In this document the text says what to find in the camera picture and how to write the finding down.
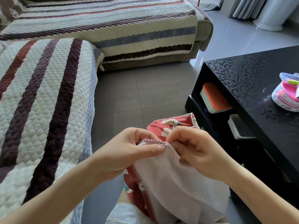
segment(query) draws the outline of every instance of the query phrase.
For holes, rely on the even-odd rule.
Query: plastic container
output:
[[[280,73],[280,79],[282,80],[281,83],[275,88],[272,93],[273,101],[280,107],[285,110],[291,112],[299,112],[299,100],[294,97],[290,97],[288,94],[288,88],[284,85],[286,83],[286,79],[292,79],[299,81],[299,76],[297,73],[288,74],[288,73]]]
[[[216,86],[211,82],[204,84],[200,95],[204,104],[207,106],[209,113],[215,114],[225,112],[232,108]]]
[[[236,140],[256,139],[252,131],[246,126],[237,114],[229,116],[228,125]]]

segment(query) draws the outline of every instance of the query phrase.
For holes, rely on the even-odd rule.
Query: striped sofa cover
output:
[[[80,38],[105,63],[189,53],[209,17],[189,0],[74,0],[29,3],[0,40]],[[210,29],[200,49],[209,43]]]
[[[72,38],[16,41],[0,52],[0,218],[91,155],[103,58]],[[82,208],[62,223],[79,224]]]

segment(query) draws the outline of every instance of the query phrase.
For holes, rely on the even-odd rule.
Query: hand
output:
[[[166,141],[208,178],[226,182],[241,167],[206,131],[177,126]]]
[[[93,160],[95,168],[106,172],[107,178],[112,179],[138,159],[158,156],[165,151],[164,145],[137,146],[146,138],[159,140],[156,135],[145,129],[127,128],[97,150],[90,158]]]

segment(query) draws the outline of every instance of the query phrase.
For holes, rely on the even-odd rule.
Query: white shorts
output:
[[[117,203],[107,218],[106,224],[156,224],[143,214],[135,205]]]

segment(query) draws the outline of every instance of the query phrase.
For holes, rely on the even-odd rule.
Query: coffee table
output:
[[[204,62],[185,109],[240,164],[299,207],[299,113],[277,106],[271,93],[279,73],[299,72],[299,46]],[[211,114],[201,96],[212,82],[232,110]],[[238,114],[256,140],[234,139],[229,116]]]

